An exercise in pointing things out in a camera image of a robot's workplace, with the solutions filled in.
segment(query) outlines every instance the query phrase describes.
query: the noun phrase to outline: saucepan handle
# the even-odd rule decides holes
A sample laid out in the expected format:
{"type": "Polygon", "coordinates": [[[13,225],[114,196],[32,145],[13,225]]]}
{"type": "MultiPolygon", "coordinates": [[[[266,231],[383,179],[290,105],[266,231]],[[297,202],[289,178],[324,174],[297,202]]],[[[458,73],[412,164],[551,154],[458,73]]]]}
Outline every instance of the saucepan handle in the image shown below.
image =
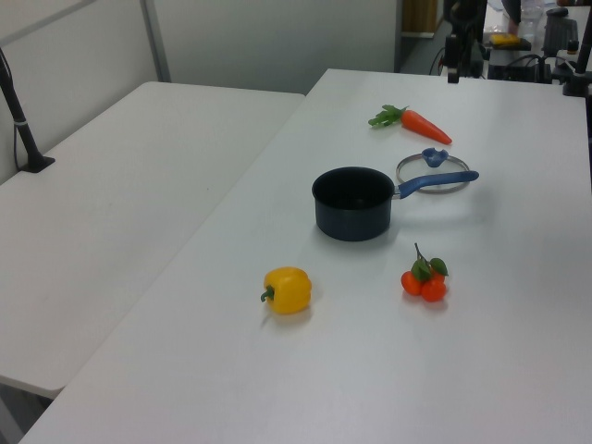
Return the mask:
{"type": "Polygon", "coordinates": [[[420,176],[403,182],[398,187],[395,187],[395,194],[393,199],[404,199],[412,192],[420,188],[429,187],[432,185],[445,185],[447,183],[472,182],[479,177],[476,171],[460,171],[457,173],[433,174],[430,176],[420,176]]]}

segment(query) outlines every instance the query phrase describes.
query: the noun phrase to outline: black cable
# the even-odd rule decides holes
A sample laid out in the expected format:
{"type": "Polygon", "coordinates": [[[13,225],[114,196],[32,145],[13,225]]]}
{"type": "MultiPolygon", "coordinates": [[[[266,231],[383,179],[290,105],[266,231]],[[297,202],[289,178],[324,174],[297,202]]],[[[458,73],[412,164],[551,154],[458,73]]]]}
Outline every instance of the black cable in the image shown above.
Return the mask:
{"type": "Polygon", "coordinates": [[[513,60],[512,62],[510,62],[508,65],[506,65],[505,67],[503,67],[502,75],[505,75],[506,71],[514,64],[521,62],[523,60],[526,59],[530,59],[530,61],[526,64],[525,68],[528,68],[528,64],[531,63],[533,60],[537,60],[539,63],[545,63],[545,59],[543,57],[541,57],[540,55],[537,54],[527,54],[527,55],[523,55],[522,57],[518,57],[515,60],[513,60]]]}
{"type": "Polygon", "coordinates": [[[4,53],[2,52],[2,48],[0,48],[0,61],[2,61],[2,63],[6,67],[6,72],[8,73],[8,77],[10,78],[10,81],[12,82],[12,72],[10,71],[10,66],[8,65],[8,61],[6,60],[6,57],[5,57],[4,53]]]}
{"type": "MultiPolygon", "coordinates": [[[[8,65],[8,61],[6,60],[6,56],[4,55],[2,48],[0,48],[0,62],[2,62],[2,64],[6,67],[6,73],[8,74],[8,78],[10,79],[10,83],[12,83],[12,71],[10,70],[10,65],[8,65]]],[[[15,122],[12,153],[15,158],[15,167],[17,168],[17,171],[20,171],[19,160],[17,159],[17,132],[17,122],[15,122]]]]}
{"type": "Polygon", "coordinates": [[[436,56],[434,57],[434,61],[432,62],[432,66],[429,69],[429,74],[428,75],[432,75],[432,70],[434,69],[434,64],[436,63],[436,60],[438,60],[438,56],[442,53],[442,51],[444,51],[446,48],[442,48],[440,49],[437,53],[436,56]]]}
{"type": "Polygon", "coordinates": [[[446,55],[446,49],[444,49],[444,55],[438,61],[438,77],[442,75],[442,71],[444,70],[444,57],[446,55]]]}
{"type": "MultiPolygon", "coordinates": [[[[538,63],[540,63],[540,60],[533,57],[530,60],[528,60],[528,63],[526,63],[525,68],[530,68],[530,64],[533,63],[534,61],[537,61],[538,63]]],[[[540,81],[540,78],[538,76],[538,69],[535,69],[535,83],[539,83],[539,81],[540,81]]]]}
{"type": "Polygon", "coordinates": [[[13,155],[15,156],[15,167],[17,168],[17,171],[20,171],[20,166],[19,166],[19,160],[17,159],[17,124],[15,123],[14,125],[14,133],[15,133],[15,138],[14,138],[14,143],[13,143],[13,155]]]}

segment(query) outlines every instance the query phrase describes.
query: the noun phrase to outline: black saucepan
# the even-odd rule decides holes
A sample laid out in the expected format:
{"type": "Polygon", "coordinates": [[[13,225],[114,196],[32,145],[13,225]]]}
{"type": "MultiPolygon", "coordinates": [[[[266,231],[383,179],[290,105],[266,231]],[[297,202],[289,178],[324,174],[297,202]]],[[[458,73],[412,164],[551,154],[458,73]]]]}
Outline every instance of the black saucepan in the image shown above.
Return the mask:
{"type": "Polygon", "coordinates": [[[313,184],[316,225],[340,241],[367,241],[390,224],[390,203],[431,185],[470,182],[476,171],[434,174],[408,180],[399,186],[384,173],[361,166],[333,169],[313,184]]]}

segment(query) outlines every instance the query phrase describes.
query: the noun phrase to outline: green leaf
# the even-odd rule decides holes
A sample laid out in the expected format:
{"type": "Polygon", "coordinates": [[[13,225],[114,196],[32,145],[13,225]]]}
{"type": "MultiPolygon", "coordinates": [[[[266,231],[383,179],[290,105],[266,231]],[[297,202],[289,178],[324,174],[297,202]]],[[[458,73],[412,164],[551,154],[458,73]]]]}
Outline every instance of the green leaf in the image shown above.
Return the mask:
{"type": "Polygon", "coordinates": [[[371,118],[370,120],[368,120],[368,123],[373,127],[375,125],[382,125],[383,127],[388,127],[393,123],[397,122],[401,119],[401,116],[407,106],[405,106],[405,108],[403,109],[396,108],[393,105],[382,105],[382,107],[383,111],[380,111],[378,114],[376,114],[375,118],[371,118]]]}
{"type": "Polygon", "coordinates": [[[422,260],[418,260],[413,263],[411,272],[417,280],[422,282],[426,282],[432,278],[432,273],[429,271],[429,267],[427,266],[426,262],[422,260]]]}
{"type": "Polygon", "coordinates": [[[441,260],[438,257],[435,257],[434,259],[432,259],[431,261],[429,261],[429,264],[432,265],[432,268],[434,268],[434,270],[439,273],[442,276],[447,276],[448,275],[448,268],[446,267],[446,264],[444,264],[444,261],[441,260]]]}

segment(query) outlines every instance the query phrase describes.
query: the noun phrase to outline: toy vegetable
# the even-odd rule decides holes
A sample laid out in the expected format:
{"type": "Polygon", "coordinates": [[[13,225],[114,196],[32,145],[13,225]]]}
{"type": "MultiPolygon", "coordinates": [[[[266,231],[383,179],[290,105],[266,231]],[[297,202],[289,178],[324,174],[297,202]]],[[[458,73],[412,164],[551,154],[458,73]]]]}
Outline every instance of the toy vegetable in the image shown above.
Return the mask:
{"type": "Polygon", "coordinates": [[[311,301],[311,283],[308,275],[294,266],[283,266],[265,275],[265,293],[261,302],[269,304],[274,312],[281,315],[300,312],[311,301]]]}
{"type": "Polygon", "coordinates": [[[368,123],[373,127],[375,125],[387,127],[400,120],[402,126],[407,130],[429,137],[430,139],[444,143],[445,145],[450,145],[452,143],[452,139],[448,137],[444,131],[421,117],[415,111],[407,109],[407,106],[403,109],[395,108],[393,105],[383,105],[382,107],[384,111],[376,114],[375,118],[368,120],[368,123]]]}
{"type": "Polygon", "coordinates": [[[417,260],[413,263],[411,271],[406,271],[401,276],[401,284],[405,291],[413,296],[421,295],[427,302],[438,302],[446,295],[444,280],[448,275],[448,268],[444,261],[435,257],[428,261],[420,252],[417,243],[417,260]]]}

